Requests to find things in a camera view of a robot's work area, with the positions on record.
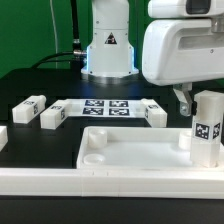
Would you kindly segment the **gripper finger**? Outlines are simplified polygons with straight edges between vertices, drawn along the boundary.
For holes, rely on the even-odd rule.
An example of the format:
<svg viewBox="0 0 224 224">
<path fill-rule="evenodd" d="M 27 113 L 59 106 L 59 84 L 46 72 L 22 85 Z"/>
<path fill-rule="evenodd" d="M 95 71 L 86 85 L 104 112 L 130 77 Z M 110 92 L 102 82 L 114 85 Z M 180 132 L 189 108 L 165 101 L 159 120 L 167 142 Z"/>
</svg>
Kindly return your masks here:
<svg viewBox="0 0 224 224">
<path fill-rule="evenodd" d="M 189 92 L 192 90 L 192 84 L 175 84 L 173 90 L 180 103 L 180 114 L 183 116 L 190 116 L 192 114 L 193 101 Z"/>
</svg>

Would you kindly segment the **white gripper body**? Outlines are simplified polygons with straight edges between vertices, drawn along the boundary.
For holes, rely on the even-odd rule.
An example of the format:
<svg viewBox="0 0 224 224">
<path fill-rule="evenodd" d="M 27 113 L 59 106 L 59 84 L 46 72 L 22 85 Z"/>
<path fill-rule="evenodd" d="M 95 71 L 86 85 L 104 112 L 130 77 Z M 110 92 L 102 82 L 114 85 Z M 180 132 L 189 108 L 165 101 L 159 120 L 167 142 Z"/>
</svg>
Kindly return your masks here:
<svg viewBox="0 0 224 224">
<path fill-rule="evenodd" d="M 155 20 L 146 29 L 142 73 L 156 85 L 224 78 L 224 33 L 210 19 Z"/>
</svg>

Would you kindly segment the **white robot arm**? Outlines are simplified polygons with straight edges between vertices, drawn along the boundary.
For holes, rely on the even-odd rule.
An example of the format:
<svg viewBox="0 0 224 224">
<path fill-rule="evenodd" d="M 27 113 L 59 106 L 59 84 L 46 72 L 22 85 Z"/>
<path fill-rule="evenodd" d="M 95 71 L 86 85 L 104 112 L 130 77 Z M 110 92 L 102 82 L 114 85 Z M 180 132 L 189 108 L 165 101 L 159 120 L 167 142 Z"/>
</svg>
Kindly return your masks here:
<svg viewBox="0 0 224 224">
<path fill-rule="evenodd" d="M 186 116 L 191 84 L 224 78 L 224 0 L 148 0 L 150 21 L 137 24 L 135 45 L 129 41 L 129 0 L 91 5 L 86 78 L 115 82 L 141 73 L 150 83 L 182 93 Z"/>
</svg>

